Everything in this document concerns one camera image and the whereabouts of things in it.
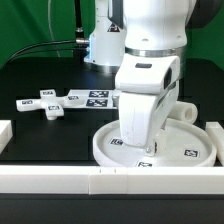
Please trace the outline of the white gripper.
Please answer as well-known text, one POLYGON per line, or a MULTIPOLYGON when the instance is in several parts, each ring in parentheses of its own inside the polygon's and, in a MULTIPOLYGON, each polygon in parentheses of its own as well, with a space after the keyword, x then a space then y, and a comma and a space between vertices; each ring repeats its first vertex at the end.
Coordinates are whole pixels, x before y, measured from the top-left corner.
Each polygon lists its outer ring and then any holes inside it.
POLYGON ((156 134, 177 101, 178 56, 139 57, 126 53, 115 76, 121 138, 126 145, 157 152, 156 134))

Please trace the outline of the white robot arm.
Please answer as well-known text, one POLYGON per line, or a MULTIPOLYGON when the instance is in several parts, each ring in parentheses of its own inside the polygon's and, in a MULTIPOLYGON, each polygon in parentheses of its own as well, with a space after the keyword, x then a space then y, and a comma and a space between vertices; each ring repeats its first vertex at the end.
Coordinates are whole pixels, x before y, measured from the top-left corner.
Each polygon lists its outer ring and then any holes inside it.
POLYGON ((224 0, 95 0, 85 61, 116 73, 121 139, 149 155, 177 101, 186 30, 206 26, 224 0))

